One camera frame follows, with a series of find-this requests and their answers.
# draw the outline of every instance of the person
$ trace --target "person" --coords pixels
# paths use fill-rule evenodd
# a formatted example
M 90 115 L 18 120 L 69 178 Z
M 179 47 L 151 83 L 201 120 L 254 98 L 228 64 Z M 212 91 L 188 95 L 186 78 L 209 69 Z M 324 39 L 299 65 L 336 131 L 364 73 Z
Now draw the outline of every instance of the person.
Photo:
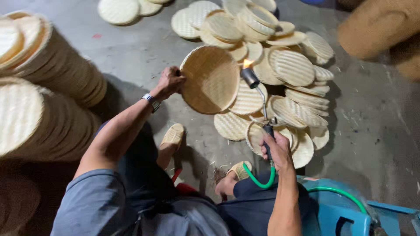
M 66 188 L 52 236 L 301 234 L 302 191 L 289 141 L 277 132 L 275 139 L 264 136 L 278 171 L 273 188 L 255 189 L 250 179 L 243 179 L 241 165 L 216 186 L 218 194 L 235 195 L 232 201 L 215 205 L 197 192 L 183 194 L 174 187 L 164 170 L 184 128 L 172 126 L 157 151 L 145 123 L 186 80 L 177 67 L 166 68 L 149 94 L 100 127 Z M 261 149 L 267 159 L 267 150 Z

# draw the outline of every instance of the gray floor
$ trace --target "gray floor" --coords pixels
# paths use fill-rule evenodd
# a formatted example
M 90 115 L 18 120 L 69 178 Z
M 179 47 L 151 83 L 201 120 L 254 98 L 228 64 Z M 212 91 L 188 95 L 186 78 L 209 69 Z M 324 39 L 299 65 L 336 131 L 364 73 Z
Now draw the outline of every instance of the gray floor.
M 172 15 L 190 2 L 175 0 L 157 15 L 126 27 L 103 21 L 97 14 L 97 0 L 0 0 L 0 13 L 26 9 L 49 17 L 75 48 L 107 74 L 121 96 L 113 102 L 124 107 L 153 88 L 166 66 L 180 65 L 202 45 L 178 37 L 170 26 Z M 420 118 L 420 85 L 409 84 L 391 66 L 349 57 L 336 41 L 336 27 L 348 13 L 298 0 L 278 0 L 277 5 L 281 20 L 302 31 L 317 32 L 336 52 L 330 67 L 336 79 L 328 94 L 331 139 L 316 152 L 306 174 L 347 182 L 368 199 L 419 208 L 420 130 L 415 122 Z M 213 193 L 214 167 L 227 170 L 255 157 L 245 142 L 221 137 L 213 116 L 194 112 L 178 94 L 150 119 L 156 143 L 178 122 L 188 131 L 186 147 L 177 155 L 183 158 L 180 178 L 218 199 Z

